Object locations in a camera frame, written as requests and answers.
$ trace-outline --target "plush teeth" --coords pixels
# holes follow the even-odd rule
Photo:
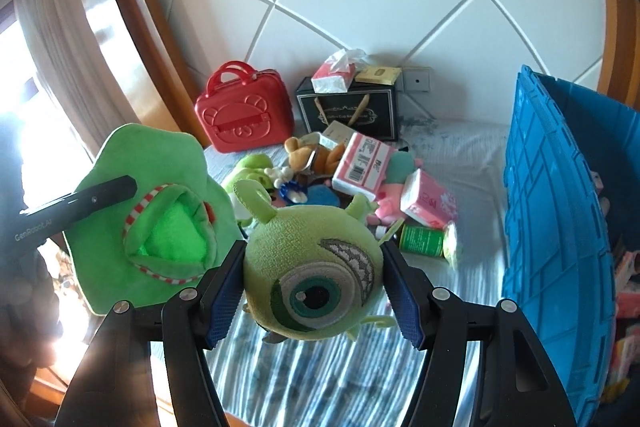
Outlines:
[[[342,259],[351,269],[360,286],[360,296],[364,304],[373,290],[373,263],[361,248],[340,239],[321,239],[320,246]]]

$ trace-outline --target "yellow box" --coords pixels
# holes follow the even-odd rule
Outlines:
[[[356,82],[367,84],[383,84],[393,86],[402,74],[402,68],[387,68],[384,66],[368,66],[356,75]]]

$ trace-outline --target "green one-eyed plush toy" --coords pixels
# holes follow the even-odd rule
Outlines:
[[[258,221],[244,255],[246,311],[265,330],[265,341],[320,340],[363,323],[395,325],[369,316],[382,294],[383,255],[365,223],[364,196],[347,209],[299,205],[276,209],[258,182],[238,180],[234,191]]]

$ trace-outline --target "green can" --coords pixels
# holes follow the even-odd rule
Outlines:
[[[398,247],[402,251],[441,257],[443,255],[444,230],[404,225]]]
[[[453,264],[458,249],[456,226],[454,223],[449,223],[443,230],[439,230],[417,225],[404,225],[398,248],[401,251],[418,253],[428,257],[445,257]]]

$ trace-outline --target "hand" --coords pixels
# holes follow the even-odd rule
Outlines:
[[[46,263],[38,254],[36,280],[0,274],[0,358],[14,367],[48,367],[62,327],[59,302]]]

